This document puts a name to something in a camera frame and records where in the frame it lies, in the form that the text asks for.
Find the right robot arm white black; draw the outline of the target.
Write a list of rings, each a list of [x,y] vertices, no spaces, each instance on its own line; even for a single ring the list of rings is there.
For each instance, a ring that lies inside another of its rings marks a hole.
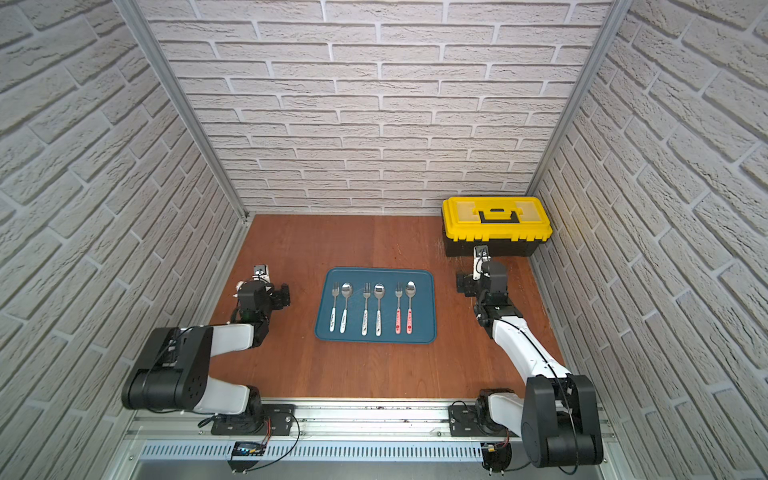
[[[470,274],[457,275],[457,291],[475,299],[479,325],[509,357],[525,381],[525,396],[486,389],[476,399],[476,423],[522,439],[537,468],[598,465],[604,460],[597,393],[585,375],[575,375],[547,351],[508,295],[507,270],[477,257]]]

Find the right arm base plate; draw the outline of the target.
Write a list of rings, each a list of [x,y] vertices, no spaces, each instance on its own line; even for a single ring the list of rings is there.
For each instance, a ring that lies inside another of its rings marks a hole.
[[[448,422],[452,437],[499,437],[503,433],[483,425],[476,406],[462,400],[456,400],[448,407]]]

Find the teal plastic tray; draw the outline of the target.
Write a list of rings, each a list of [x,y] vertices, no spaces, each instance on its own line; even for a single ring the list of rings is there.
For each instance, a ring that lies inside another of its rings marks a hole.
[[[406,333],[408,298],[406,284],[413,281],[416,284],[416,295],[413,297],[413,332]],[[353,286],[353,294],[349,298],[347,328],[344,334],[340,333],[344,298],[341,294],[342,285],[348,282]],[[340,294],[337,298],[336,327],[334,332],[329,331],[330,313],[333,298],[331,294],[334,283],[340,284]],[[361,335],[363,314],[362,290],[365,283],[370,283],[372,294],[369,299],[369,325],[368,334]],[[374,286],[382,283],[386,288],[386,294],[382,300],[383,332],[380,337],[375,335],[377,300],[374,296]],[[396,297],[395,287],[397,283],[403,284],[403,296],[401,298],[402,332],[395,333]],[[320,306],[318,308],[315,324],[315,336],[323,341],[357,342],[357,343],[388,343],[388,344],[413,344],[428,345],[437,337],[435,284],[433,275],[426,270],[407,269],[383,269],[383,268],[353,268],[337,267],[330,269],[325,277]]]

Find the left controller board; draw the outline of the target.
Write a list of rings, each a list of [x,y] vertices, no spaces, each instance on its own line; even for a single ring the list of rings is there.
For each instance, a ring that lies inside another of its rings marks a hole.
[[[264,443],[236,442],[227,463],[234,473],[244,473],[259,464],[265,451]]]

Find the aluminium front rail frame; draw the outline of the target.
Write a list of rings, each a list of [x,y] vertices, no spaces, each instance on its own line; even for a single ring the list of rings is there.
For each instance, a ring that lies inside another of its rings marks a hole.
[[[296,405],[288,436],[216,436],[191,414],[137,413],[107,479],[630,479],[613,426],[602,417],[604,460],[576,470],[536,468],[521,438],[452,437],[452,399],[269,398]],[[234,473],[236,442],[264,443],[259,464]],[[482,443],[508,443],[504,475],[481,465]]]

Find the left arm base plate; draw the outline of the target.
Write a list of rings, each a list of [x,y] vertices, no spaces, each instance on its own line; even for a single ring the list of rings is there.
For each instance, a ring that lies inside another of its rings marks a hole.
[[[263,404],[255,412],[217,417],[211,434],[219,436],[266,436],[270,426],[272,436],[288,436],[294,425],[296,405],[291,403]]]

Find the white handled spoon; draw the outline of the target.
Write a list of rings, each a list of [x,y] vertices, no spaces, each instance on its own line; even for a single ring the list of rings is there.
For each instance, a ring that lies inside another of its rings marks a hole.
[[[383,332],[383,321],[382,321],[382,300],[386,294],[386,288],[382,283],[377,283],[374,286],[374,296],[377,300],[377,312],[376,312],[376,330],[375,335],[377,337],[380,337]]]
[[[349,308],[349,298],[352,296],[353,291],[354,291],[353,286],[350,283],[348,283],[348,282],[345,282],[342,285],[342,287],[341,287],[341,294],[342,294],[342,296],[344,298],[344,301],[345,301],[344,308],[343,308],[343,311],[342,311],[341,325],[340,325],[340,333],[341,334],[344,334],[346,332],[347,319],[348,319],[348,308]]]

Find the right controller board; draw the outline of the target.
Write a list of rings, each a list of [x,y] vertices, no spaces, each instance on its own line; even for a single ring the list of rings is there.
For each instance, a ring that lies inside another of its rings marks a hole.
[[[508,443],[482,443],[482,467],[489,473],[504,475],[512,461],[512,447]]]

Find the white handled fork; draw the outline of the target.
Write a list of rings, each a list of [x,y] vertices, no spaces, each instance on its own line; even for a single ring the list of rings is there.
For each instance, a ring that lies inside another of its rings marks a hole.
[[[361,324],[361,335],[366,336],[368,334],[368,325],[369,325],[369,299],[372,294],[372,287],[370,283],[365,283],[362,290],[362,296],[363,296],[363,314],[362,314],[362,324]]]
[[[334,332],[336,327],[336,311],[337,311],[337,298],[340,294],[340,284],[334,283],[331,290],[333,303],[332,303],[332,309],[330,313],[330,321],[329,321],[329,331]]]

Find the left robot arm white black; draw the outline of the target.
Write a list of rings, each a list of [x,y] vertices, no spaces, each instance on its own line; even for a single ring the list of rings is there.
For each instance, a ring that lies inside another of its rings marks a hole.
[[[255,277],[237,286],[236,298],[226,324],[154,329],[123,385],[122,405],[155,413],[261,416],[258,389],[213,378],[211,359],[260,346],[272,312],[290,305],[290,290]]]

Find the pink handled spoon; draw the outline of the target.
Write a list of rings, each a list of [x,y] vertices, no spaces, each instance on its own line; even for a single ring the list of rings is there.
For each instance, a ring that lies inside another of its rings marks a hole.
[[[416,295],[416,284],[413,281],[408,281],[406,284],[406,295],[408,298],[408,310],[407,310],[407,322],[406,333],[411,334],[413,332],[413,297]]]

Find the yellow black toolbox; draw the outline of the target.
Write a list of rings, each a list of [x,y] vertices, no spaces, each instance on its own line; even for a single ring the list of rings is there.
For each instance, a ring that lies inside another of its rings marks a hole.
[[[448,257],[471,256],[485,245],[492,256],[531,256],[553,229],[535,197],[451,197],[442,203]]]

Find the controller board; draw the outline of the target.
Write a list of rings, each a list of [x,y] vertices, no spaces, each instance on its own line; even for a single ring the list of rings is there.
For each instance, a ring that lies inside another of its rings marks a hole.
[[[234,473],[244,473],[259,464],[265,451],[264,443],[236,442],[227,463]]]
[[[489,473],[504,475],[512,461],[512,447],[508,443],[482,443],[482,467]]]

